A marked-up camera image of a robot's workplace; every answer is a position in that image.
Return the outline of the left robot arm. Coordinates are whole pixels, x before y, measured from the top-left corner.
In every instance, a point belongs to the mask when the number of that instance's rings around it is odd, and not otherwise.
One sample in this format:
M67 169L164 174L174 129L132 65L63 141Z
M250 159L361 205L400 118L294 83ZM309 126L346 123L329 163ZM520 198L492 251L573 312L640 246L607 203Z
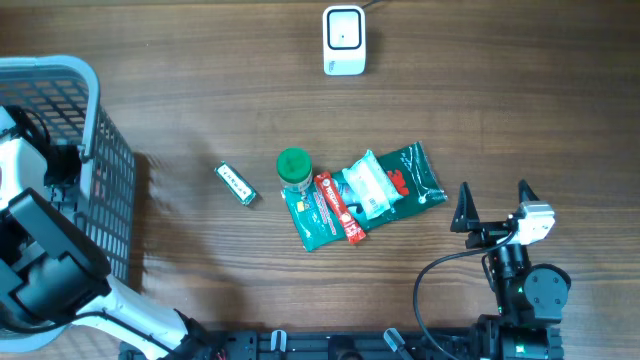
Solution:
M36 338L69 326L117 338L146 359L208 359L192 318L158 306L112 274L105 253L51 203L73 184L78 150L16 105L1 109L1 328Z

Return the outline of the red coffee stick sachet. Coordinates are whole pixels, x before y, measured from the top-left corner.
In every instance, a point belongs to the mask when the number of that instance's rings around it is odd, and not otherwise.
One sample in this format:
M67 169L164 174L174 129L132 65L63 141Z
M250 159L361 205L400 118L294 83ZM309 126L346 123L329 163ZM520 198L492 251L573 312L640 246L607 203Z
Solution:
M355 245L363 240L366 237L366 233L348 210L348 207L339 194L331 174L329 172L320 173L314 177L314 182L334 214L337 216L346 234L348 242L351 245Z

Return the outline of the green lid jar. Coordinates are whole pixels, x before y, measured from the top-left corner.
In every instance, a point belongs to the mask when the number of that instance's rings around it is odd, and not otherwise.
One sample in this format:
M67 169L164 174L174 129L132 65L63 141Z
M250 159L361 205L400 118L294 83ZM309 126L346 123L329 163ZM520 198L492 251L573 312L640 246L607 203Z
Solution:
M276 161L278 177L284 189L301 193L312 181L312 159L309 153L299 147L283 150Z

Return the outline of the green 3M gloves packet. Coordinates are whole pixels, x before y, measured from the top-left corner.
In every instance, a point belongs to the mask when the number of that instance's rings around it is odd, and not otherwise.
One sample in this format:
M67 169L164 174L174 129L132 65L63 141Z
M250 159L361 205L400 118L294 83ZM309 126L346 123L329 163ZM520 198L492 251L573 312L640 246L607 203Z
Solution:
M324 171L331 174L348 210L366 236L376 227L419 214L447 200L420 142L375 157L403 198L395 202L390 210L372 220L366 219L358 196L342 175L343 169L333 173ZM311 184L301 193L284 188L281 191L303 247L308 252L335 241L348 242L337 216L316 187L314 177L320 173L323 172L312 171Z

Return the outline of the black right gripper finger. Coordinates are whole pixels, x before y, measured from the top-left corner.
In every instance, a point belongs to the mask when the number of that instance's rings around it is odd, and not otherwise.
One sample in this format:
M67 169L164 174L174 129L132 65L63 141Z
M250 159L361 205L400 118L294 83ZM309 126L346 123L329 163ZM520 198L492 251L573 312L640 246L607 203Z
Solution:
M539 197L534 193L525 179L520 180L518 183L518 197L520 203L539 201Z
M451 222L450 231L468 233L480 229L479 215L467 182L460 185L458 203Z

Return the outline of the clear wet wipes packet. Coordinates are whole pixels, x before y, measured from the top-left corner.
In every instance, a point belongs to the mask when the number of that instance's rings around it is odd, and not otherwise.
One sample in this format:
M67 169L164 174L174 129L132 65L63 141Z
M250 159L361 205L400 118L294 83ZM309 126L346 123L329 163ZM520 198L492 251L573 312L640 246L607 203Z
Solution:
M358 196L367 220L381 216L403 198L371 150L344 168L342 175Z

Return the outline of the small green white box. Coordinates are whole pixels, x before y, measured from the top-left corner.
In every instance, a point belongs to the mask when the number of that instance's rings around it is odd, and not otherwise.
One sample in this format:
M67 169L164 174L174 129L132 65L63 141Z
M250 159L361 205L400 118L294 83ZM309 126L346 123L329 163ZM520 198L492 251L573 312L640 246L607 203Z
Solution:
M242 205L253 202L256 190L232 166L222 161L215 173Z

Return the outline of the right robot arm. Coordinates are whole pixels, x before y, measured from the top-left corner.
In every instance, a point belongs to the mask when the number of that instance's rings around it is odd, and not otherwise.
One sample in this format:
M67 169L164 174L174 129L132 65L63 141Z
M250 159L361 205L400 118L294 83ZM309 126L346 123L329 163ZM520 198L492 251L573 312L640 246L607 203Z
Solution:
M503 221L480 220L469 184L460 186L450 230L468 235L465 246L482 255L498 314L482 315L469 332L467 359L561 359L559 330L571 278L551 264L531 263L528 247L544 240L555 211L524 180L519 206Z

